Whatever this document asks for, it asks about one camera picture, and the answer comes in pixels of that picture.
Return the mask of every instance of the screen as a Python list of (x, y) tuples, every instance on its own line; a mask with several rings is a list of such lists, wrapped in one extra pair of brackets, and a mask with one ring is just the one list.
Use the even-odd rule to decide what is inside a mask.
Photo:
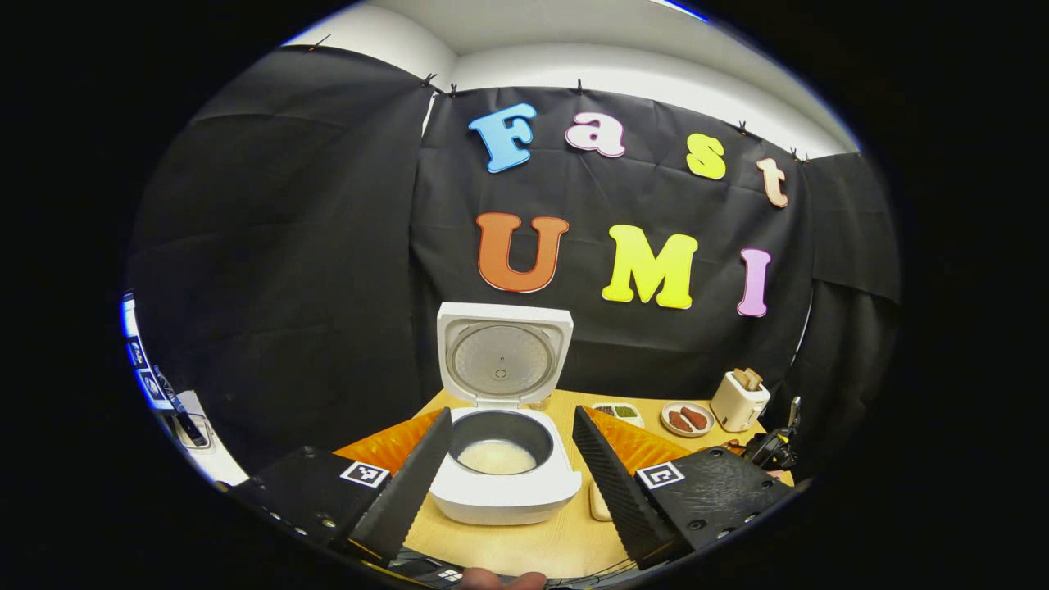
[(134, 294), (126, 293), (122, 304), (124, 313), (124, 337), (128, 358), (131, 360), (131, 366), (134, 368), (138, 386), (142, 387), (146, 399), (153, 409), (174, 410), (175, 407), (165, 395), (160, 386), (160, 381), (153, 372), (153, 365), (150, 364), (149, 357), (146, 356), (146, 349), (142, 344), (142, 339), (138, 335), (138, 321), (134, 315)]

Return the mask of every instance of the hand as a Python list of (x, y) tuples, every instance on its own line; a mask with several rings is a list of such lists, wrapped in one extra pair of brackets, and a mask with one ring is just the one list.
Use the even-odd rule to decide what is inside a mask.
[(537, 571), (521, 574), (504, 586), (499, 577), (487, 569), (468, 568), (463, 572), (458, 588), (459, 590), (542, 590), (545, 584), (547, 576)]

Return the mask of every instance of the orange letter u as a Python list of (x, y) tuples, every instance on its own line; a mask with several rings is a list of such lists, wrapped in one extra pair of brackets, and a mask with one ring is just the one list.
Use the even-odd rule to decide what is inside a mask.
[(510, 240), (514, 230), (521, 226), (519, 217), (509, 213), (481, 213), (477, 216), (477, 225), (480, 226), (477, 270), (486, 282), (514, 293), (532, 293), (550, 285), (557, 269), (561, 234), (569, 231), (568, 222), (557, 217), (532, 219), (532, 228), (539, 234), (539, 244), (535, 266), (527, 273), (510, 268)]

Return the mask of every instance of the sausage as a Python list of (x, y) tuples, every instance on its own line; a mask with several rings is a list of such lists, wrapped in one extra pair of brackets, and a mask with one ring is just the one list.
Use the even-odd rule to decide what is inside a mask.
[(702, 430), (707, 427), (707, 417), (695, 412), (690, 407), (682, 407), (681, 413), (688, 419), (689, 422), (695, 426), (697, 430)]
[(670, 410), (670, 425), (679, 430), (685, 430), (686, 433), (692, 431), (692, 426), (687, 420), (681, 417), (681, 413), (677, 410)]

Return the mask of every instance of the black fabric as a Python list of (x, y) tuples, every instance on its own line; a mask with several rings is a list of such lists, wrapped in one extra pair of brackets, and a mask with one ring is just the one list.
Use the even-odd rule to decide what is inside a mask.
[(881, 391), (902, 293), (895, 215), (875, 169), (847, 153), (812, 160), (804, 170), (814, 233), (812, 310), (762, 419), (769, 428), (787, 425), (790, 400), (801, 397), (795, 479), (822, 471)]
[(800, 426), (791, 438), (796, 481), (821, 472), (862, 422), (881, 392), (899, 317), (889, 299), (816, 281), (801, 347), (763, 420), (786, 425), (790, 400), (801, 397)]
[[(531, 159), (498, 173), (486, 169), (488, 151), (469, 123), (529, 103)], [(568, 145), (578, 112), (620, 121), (625, 155), (605, 157)], [(692, 133), (716, 138), (727, 173), (719, 181), (691, 173), (685, 156)], [(775, 159), (786, 174), (785, 209), (765, 194), (756, 162)], [(433, 318), (442, 301), (474, 301), (566, 309), (575, 320), (559, 386), (639, 398), (710, 398), (722, 375), (751, 366), (775, 391), (801, 336), (812, 279), (812, 228), (800, 163), (777, 146), (728, 124), (650, 100), (575, 89), (495, 88), (437, 97), (420, 153), (411, 253), (420, 304), (415, 314), (424, 395), (440, 389)], [(561, 237), (557, 272), (535, 293), (496, 290), (477, 270), (480, 213), (517, 215), (510, 265), (535, 264), (536, 216), (570, 224)], [(671, 234), (699, 241), (692, 258), (688, 310), (606, 301), (616, 243), (608, 229), (641, 228), (654, 254)], [(744, 248), (771, 254), (765, 317), (736, 312), (744, 291)]]
[(408, 218), (432, 90), (373, 58), (285, 47), (174, 141), (127, 287), (146, 346), (249, 472), (422, 405)]
[(805, 177), (816, 243), (813, 278), (899, 303), (902, 261), (884, 181), (858, 153), (809, 161)]

